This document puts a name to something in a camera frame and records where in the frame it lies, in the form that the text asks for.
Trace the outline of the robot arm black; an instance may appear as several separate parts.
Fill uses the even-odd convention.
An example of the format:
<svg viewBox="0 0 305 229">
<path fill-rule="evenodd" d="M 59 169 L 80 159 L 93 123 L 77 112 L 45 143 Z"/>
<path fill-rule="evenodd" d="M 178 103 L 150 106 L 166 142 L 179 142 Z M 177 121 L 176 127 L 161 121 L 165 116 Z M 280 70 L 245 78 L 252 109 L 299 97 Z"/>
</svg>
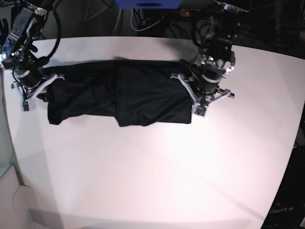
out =
<svg viewBox="0 0 305 229">
<path fill-rule="evenodd" d="M 44 74 L 43 67 L 49 63 L 61 41 L 61 21 L 56 11 L 59 0 L 24 0 L 16 16 L 10 33 L 6 36 L 1 49 L 0 66 L 10 70 L 14 79 L 11 87 L 20 96 L 22 111 L 35 109 L 34 99 L 46 94 L 47 87 L 55 80 L 64 79 L 63 74 Z M 41 34 L 48 15 L 53 14 L 57 25 L 57 37 L 51 52 L 40 58 L 33 42 Z"/>
<path fill-rule="evenodd" d="M 194 14 L 191 39 L 198 52 L 190 62 L 181 62 L 190 75 L 171 75 L 189 93 L 192 114 L 204 116 L 210 105 L 226 97 L 234 98 L 234 93 L 221 89 L 219 83 L 234 70 L 232 45 L 240 30 L 239 13 L 248 12 L 250 7 L 249 0 L 216 0 Z"/>
</svg>

